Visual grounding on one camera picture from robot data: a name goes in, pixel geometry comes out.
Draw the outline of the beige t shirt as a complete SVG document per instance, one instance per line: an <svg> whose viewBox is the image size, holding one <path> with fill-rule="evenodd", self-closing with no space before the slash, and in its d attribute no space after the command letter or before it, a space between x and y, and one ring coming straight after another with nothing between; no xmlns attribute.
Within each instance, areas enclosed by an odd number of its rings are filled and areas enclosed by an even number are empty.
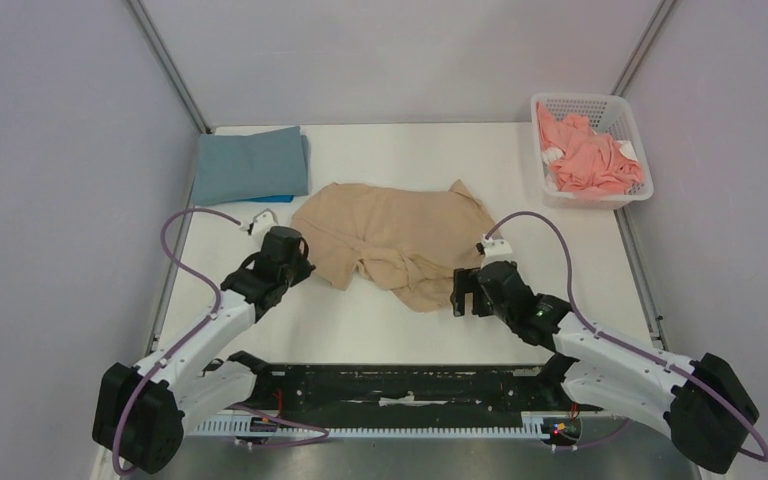
<svg viewBox="0 0 768 480"><path fill-rule="evenodd" d="M360 276L420 313L449 306L455 270L481 264L476 245L494 224L461 181L442 191L332 183L290 222L332 287Z"/></svg>

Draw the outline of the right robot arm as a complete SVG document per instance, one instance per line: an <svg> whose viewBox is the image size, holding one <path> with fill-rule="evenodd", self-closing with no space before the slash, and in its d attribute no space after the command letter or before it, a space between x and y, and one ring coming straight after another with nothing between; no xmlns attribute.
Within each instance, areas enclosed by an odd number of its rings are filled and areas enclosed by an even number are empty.
<svg viewBox="0 0 768 480"><path fill-rule="evenodd" d="M643 424L712 473L728 472L759 418L726 360L711 353L694 360L585 325L570 302L533 292L513 262L455 270L451 303L457 316L467 307L495 316L551 352L537 382L545 405L572 401Z"/></svg>

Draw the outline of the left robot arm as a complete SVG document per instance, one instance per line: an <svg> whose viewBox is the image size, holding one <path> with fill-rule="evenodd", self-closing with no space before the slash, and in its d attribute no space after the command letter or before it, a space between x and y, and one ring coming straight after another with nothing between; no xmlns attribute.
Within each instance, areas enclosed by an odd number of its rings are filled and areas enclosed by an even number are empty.
<svg viewBox="0 0 768 480"><path fill-rule="evenodd" d="M209 362L231 340L259 322L315 267L302 234L272 226L261 247L220 283L210 282L214 300L169 344L127 366L115 363L103 374L91 437L115 457L120 475L135 469L162 470L184 436L204 420L243 401L267 405L272 379L228 360L215 371Z"/></svg>

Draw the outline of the folded grey-blue t shirt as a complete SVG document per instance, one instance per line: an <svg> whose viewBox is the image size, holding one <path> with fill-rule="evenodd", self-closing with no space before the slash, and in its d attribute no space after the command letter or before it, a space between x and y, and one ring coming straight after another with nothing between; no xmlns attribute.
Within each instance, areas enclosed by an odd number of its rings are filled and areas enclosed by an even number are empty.
<svg viewBox="0 0 768 480"><path fill-rule="evenodd" d="M309 142L298 126L199 139L194 205L295 198L309 192Z"/></svg>

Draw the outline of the pink t shirt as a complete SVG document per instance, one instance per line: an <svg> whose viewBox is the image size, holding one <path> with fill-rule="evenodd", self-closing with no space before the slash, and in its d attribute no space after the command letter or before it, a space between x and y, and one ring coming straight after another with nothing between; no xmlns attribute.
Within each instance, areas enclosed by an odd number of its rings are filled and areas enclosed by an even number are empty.
<svg viewBox="0 0 768 480"><path fill-rule="evenodd" d="M610 135L592 132L587 117L569 115L558 122L543 106L538 112L543 154L556 154L548 161L558 190L598 197L623 194L642 180L640 163L625 158Z"/></svg>

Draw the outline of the white plastic basket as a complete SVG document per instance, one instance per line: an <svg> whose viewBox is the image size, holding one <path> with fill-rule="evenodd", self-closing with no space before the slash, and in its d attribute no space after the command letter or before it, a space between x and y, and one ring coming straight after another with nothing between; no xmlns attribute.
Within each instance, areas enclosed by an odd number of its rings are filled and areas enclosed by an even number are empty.
<svg viewBox="0 0 768 480"><path fill-rule="evenodd" d="M588 118L590 130L596 134L608 134L615 141L628 140L633 143L642 169L642 180L635 182L623 194L587 197L578 193L562 192L557 189L554 174L549 168L549 159L556 154L545 156L539 144L540 118L538 108L543 106L553 118L561 122L569 115ZM630 104L622 97L586 93L537 93L531 98L532 135L534 155L538 163L536 177L538 191L544 205L555 208L590 208L617 210L632 202L651 198L654 193L651 172L645 150Z"/></svg>

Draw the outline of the white garment in basket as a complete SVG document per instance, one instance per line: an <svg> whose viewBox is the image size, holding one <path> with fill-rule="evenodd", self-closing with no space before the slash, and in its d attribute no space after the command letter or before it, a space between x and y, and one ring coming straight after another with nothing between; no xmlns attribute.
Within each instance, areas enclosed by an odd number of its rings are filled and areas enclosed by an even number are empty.
<svg viewBox="0 0 768 480"><path fill-rule="evenodd" d="M617 142L620 153L631 161L638 162L638 156L634 149L633 143L628 140L622 140Z"/></svg>

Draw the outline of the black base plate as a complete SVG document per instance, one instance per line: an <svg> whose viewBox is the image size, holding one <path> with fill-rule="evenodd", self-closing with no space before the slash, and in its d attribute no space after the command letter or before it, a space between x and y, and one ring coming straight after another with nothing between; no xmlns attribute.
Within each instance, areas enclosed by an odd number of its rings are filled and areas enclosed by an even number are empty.
<svg viewBox="0 0 768 480"><path fill-rule="evenodd" d="M515 427L572 402L531 365L269 364L244 405L325 428Z"/></svg>

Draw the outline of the left aluminium frame rail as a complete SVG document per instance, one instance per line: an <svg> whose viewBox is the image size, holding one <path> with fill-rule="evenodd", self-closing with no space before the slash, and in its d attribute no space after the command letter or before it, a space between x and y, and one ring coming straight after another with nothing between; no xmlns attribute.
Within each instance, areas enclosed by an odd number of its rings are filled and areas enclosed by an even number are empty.
<svg viewBox="0 0 768 480"><path fill-rule="evenodd" d="M197 105L183 75L178 69L173 56L162 38L158 27L155 25L145 2L141 0L125 0L124 4L130 10L137 28L145 37L153 55L160 64L161 70L187 113L194 128L200 134L211 134L213 129Z"/></svg>

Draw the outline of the aluminium frame rail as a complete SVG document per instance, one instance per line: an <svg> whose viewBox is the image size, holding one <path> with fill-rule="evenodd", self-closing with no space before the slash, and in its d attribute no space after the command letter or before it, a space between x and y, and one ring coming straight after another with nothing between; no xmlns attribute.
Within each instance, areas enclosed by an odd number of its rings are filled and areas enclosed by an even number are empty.
<svg viewBox="0 0 768 480"><path fill-rule="evenodd" d="M625 96L634 82L639 70L646 61L650 50L658 40L663 28L670 20L675 8L680 4L678 0L660 0L657 7L641 34L636 46L631 52L623 67L611 94Z"/></svg>
<svg viewBox="0 0 768 480"><path fill-rule="evenodd" d="M141 0L125 0L124 4L130 10L137 28L145 37L153 55L160 64L161 70L187 113L194 128L200 134L211 134L213 129L197 105L183 75L178 69L173 56L162 38L158 27L155 25L145 2Z"/></svg>

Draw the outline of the right aluminium frame rail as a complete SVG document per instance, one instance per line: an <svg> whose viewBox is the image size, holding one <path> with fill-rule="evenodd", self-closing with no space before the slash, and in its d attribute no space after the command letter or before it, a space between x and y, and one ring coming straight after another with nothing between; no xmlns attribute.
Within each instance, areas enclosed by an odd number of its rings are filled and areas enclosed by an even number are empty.
<svg viewBox="0 0 768 480"><path fill-rule="evenodd" d="M663 28L670 20L675 8L680 4L678 0L660 0L657 7L641 34L636 46L631 52L623 67L611 94L625 96L634 82L639 70L646 61L650 50L658 40Z"/></svg>

